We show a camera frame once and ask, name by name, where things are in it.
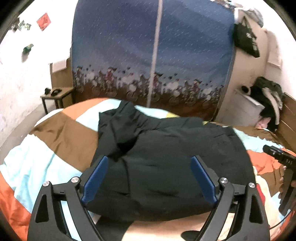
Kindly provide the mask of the dark green padded coat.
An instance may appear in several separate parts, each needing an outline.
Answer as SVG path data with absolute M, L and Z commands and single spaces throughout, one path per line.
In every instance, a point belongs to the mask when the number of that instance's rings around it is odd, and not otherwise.
M 209 211 L 193 157 L 234 184 L 255 181 L 250 157 L 233 128 L 200 118 L 155 118 L 132 103 L 102 109 L 94 157 L 109 168 L 87 209 L 111 219 L 173 220 Z

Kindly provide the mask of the pile of clothes on cabinet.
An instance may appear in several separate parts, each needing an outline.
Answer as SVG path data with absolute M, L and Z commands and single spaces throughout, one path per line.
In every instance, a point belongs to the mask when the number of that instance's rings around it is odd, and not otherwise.
M 260 112 L 257 127 L 275 132 L 280 123 L 280 111 L 283 108 L 283 91 L 281 86 L 263 76 L 257 77 L 252 86 L 242 85 L 241 90 L 264 106 Z

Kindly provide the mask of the wooden headboard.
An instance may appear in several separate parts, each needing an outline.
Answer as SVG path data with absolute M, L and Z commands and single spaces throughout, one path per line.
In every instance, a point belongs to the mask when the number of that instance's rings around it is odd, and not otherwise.
M 283 94 L 283 107 L 280 111 L 280 124 L 276 131 L 279 141 L 295 153 L 296 146 L 296 102 L 289 94 Z

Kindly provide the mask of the colour block bed sheet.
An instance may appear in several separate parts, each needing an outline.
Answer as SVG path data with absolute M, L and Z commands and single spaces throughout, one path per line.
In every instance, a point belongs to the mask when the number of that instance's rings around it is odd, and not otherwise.
M 41 118 L 14 147 L 1 165 L 1 240 L 26 240 L 31 213 L 42 184 L 67 182 L 91 163 L 98 142 L 101 112 L 117 108 L 119 100 L 95 98 L 57 109 Z M 247 149 L 254 167 L 257 187 L 265 205 L 270 236 L 276 240 L 295 224 L 295 212 L 278 211 L 280 177 L 283 169 L 262 150 L 264 145 L 290 152 L 267 130 L 236 126 L 234 131 Z

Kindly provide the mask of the white drawer cabinet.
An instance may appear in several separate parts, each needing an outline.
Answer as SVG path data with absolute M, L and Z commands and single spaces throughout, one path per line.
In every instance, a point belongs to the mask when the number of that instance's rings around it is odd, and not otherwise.
M 252 97 L 235 89 L 222 113 L 218 113 L 216 122 L 227 126 L 252 126 L 261 119 L 264 106 Z

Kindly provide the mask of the small wooden side table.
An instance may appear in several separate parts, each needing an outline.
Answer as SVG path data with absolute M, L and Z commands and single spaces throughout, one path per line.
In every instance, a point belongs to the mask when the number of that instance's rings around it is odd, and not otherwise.
M 61 91 L 58 92 L 56 95 L 52 95 L 52 92 L 54 92 L 56 89 L 60 89 Z M 40 96 L 40 98 L 41 98 L 41 101 L 43 104 L 45 114 L 48 114 L 48 109 L 46 106 L 47 100 L 53 100 L 55 103 L 56 109 L 58 109 L 59 107 L 64 108 L 63 99 L 66 98 L 67 96 L 71 96 L 72 104 L 74 104 L 75 103 L 75 94 L 74 94 L 73 87 L 53 88 L 48 94 L 42 94 Z

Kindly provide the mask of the black headphones on table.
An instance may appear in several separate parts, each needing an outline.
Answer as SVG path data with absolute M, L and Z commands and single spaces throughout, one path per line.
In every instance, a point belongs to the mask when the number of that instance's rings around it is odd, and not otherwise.
M 60 92 L 62 92 L 62 89 L 57 88 L 57 89 L 45 89 L 45 95 L 50 95 L 50 96 L 57 96 Z

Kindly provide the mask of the brown cardboard box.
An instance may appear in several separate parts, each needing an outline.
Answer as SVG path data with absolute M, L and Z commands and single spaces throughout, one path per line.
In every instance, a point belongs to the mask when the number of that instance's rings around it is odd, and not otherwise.
M 58 87 L 73 87 L 73 76 L 72 76 L 72 65 L 71 59 L 68 58 L 66 61 L 66 68 L 58 70 L 56 72 L 52 71 L 53 64 L 50 64 L 50 75 L 51 84 L 53 88 Z

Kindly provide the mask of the black bag on wardrobe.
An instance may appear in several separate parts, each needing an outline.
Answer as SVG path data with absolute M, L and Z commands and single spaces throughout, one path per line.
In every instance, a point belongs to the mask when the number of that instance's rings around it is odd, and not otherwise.
M 256 39 L 257 37 L 245 16 L 242 18 L 241 22 L 234 25 L 234 45 L 254 58 L 259 58 L 260 51 Z

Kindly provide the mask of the blue printed fabric wardrobe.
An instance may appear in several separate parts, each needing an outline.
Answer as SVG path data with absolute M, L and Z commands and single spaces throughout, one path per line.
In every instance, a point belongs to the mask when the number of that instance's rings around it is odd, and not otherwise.
M 212 120 L 233 65 L 224 1 L 79 1 L 75 99 L 108 97 Z

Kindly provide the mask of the wall sticker cluster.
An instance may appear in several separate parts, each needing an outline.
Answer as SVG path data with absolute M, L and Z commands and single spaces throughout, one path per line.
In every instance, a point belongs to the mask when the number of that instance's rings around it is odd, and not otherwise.
M 14 32 L 17 30 L 30 30 L 31 24 L 25 23 L 24 21 L 20 21 L 19 18 L 15 19 L 10 27 L 10 30 L 13 30 Z

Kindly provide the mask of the red paper wall decoration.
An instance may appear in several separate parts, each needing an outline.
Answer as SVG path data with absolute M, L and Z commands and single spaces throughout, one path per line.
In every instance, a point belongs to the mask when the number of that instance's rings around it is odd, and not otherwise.
M 37 24 L 38 24 L 39 28 L 41 29 L 41 31 L 45 30 L 45 28 L 48 27 L 48 25 L 50 23 L 51 23 L 51 20 L 50 20 L 47 13 L 44 13 L 43 16 L 41 16 L 37 20 Z

